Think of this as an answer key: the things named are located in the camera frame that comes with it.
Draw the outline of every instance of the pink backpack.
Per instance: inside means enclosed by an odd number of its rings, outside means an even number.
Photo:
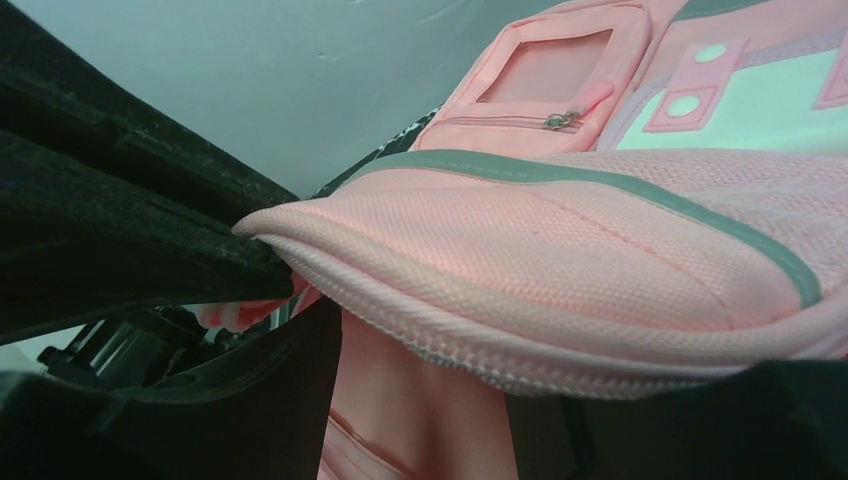
[[[298,309],[345,309],[319,478],[515,479],[503,392],[848,354],[846,32],[844,0],[567,2],[504,28],[414,151],[239,222]]]

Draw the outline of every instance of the pink strap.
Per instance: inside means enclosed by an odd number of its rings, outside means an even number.
[[[644,131],[687,132],[704,128],[747,44],[747,38],[740,38],[690,47],[672,74],[665,97]]]
[[[848,34],[842,39],[842,45],[836,54],[836,60],[822,87],[813,110],[841,107],[848,104]]]

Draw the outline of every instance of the white snap button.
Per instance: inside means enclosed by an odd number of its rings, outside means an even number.
[[[698,105],[701,104],[701,99],[695,95],[686,95],[671,102],[671,105],[666,109],[669,117],[685,117],[694,112]]]
[[[715,45],[704,47],[698,53],[696,53],[695,61],[698,63],[712,62],[713,60],[724,55],[725,52],[727,52],[727,45],[723,43],[716,43]]]

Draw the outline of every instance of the open backpack flap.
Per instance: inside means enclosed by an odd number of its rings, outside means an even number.
[[[422,475],[375,453],[408,441],[349,413],[356,392],[408,403],[404,375],[419,393],[460,375],[440,388],[629,399],[845,357],[846,32],[844,0],[566,2],[505,27],[412,151],[240,221],[296,272],[301,307],[345,309],[327,438],[353,443],[325,445],[326,478]],[[244,329],[280,303],[201,317]],[[395,379],[357,389],[369,375]],[[497,403],[484,390],[455,398]],[[472,477],[514,478],[492,472]],[[472,478],[442,473],[424,476]]]

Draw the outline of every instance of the pink zipper pull tab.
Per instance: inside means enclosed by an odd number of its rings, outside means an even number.
[[[571,102],[571,108],[565,113],[554,113],[548,115],[542,128],[545,130],[559,130],[571,126],[577,119],[586,114],[589,110],[595,108],[596,105],[603,102],[615,92],[615,84],[609,80],[598,82],[581,94]]]

